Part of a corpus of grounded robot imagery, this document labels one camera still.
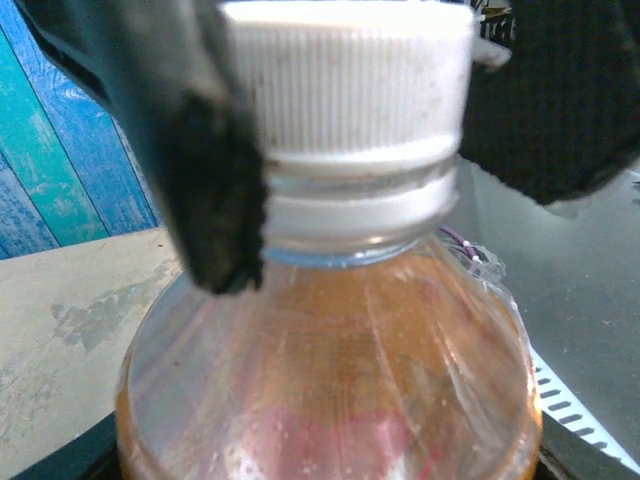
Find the bottle neck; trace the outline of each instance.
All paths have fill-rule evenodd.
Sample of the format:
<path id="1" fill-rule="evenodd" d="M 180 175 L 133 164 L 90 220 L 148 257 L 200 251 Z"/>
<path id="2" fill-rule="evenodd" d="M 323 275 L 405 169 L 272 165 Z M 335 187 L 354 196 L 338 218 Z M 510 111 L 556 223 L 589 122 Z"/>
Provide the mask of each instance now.
<path id="1" fill-rule="evenodd" d="M 269 172 L 264 237 L 287 263 L 366 265 L 435 231 L 458 199 L 458 156 L 388 174 Z"/>
<path id="2" fill-rule="evenodd" d="M 369 248 L 352 253 L 308 253 L 279 248 L 268 248 L 265 257 L 269 261 L 301 268 L 339 270 L 365 267 L 384 262 L 411 250 L 419 239 L 401 242 L 395 245 Z"/>

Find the white bottle cap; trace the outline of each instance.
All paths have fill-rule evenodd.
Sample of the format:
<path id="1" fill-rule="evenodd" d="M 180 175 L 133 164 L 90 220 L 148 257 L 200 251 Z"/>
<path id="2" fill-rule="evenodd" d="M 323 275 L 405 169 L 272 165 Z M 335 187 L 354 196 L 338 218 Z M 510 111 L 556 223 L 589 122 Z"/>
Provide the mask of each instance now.
<path id="1" fill-rule="evenodd" d="M 223 5 L 271 195 L 272 246 L 349 250 L 424 232 L 457 200 L 474 14 L 403 1 Z"/>

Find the black fabric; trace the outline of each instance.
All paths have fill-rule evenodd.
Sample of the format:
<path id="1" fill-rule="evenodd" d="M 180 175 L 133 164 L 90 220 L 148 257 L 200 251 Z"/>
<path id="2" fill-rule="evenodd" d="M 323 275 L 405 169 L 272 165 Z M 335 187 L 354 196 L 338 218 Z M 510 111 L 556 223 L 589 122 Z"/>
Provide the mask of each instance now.
<path id="1" fill-rule="evenodd" d="M 118 480 L 122 478 L 112 413 L 84 434 L 12 480 Z"/>
<path id="2" fill-rule="evenodd" d="M 592 193 L 640 155 L 640 2 L 512 6 L 513 57 L 476 67 L 461 153 L 542 204 Z"/>

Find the orange liquid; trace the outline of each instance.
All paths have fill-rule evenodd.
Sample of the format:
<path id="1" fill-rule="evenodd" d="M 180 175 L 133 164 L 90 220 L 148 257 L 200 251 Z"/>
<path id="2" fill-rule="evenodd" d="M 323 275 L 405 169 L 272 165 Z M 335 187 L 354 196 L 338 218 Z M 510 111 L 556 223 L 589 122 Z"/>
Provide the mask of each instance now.
<path id="1" fill-rule="evenodd" d="M 399 459 L 411 480 L 490 480 L 514 469 L 523 472 L 518 480 L 533 477 L 536 449 L 524 465 L 516 460 L 522 456 L 517 434 L 533 425 L 531 434 L 539 435 L 540 412 L 524 394 L 518 352 L 501 344 L 504 332 L 489 321 L 508 312 L 464 274 L 440 260 L 407 254 L 341 271 L 272 265 L 266 288 L 268 295 L 248 294 L 236 317 L 225 319 L 241 325 L 228 343 L 229 358 L 239 359 L 228 381 L 251 425 L 238 445 L 264 478 L 384 479 Z M 496 366 L 474 370 L 484 375 L 475 396 L 485 420 L 493 422 L 485 431 L 511 445 L 488 476 L 465 476 L 474 469 L 473 452 L 482 438 L 469 435 L 469 411 L 457 398 L 453 357 L 443 354 L 451 348 L 443 342 L 472 369 L 473 362 Z M 157 459 L 140 443 L 130 400 L 123 388 L 116 412 L 126 478 L 168 478 L 154 469 Z M 447 455 L 455 458 L 442 461 Z M 222 457 L 198 478 L 227 480 Z M 302 465 L 315 470 L 303 475 Z"/>

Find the blue wooden wall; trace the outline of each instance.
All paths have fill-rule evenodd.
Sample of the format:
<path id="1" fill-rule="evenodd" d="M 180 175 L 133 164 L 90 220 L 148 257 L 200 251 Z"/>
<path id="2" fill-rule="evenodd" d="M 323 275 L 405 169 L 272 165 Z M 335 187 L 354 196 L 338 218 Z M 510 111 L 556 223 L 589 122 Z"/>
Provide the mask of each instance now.
<path id="1" fill-rule="evenodd" d="M 0 0 L 0 259 L 155 227 L 115 121 L 38 50 Z"/>

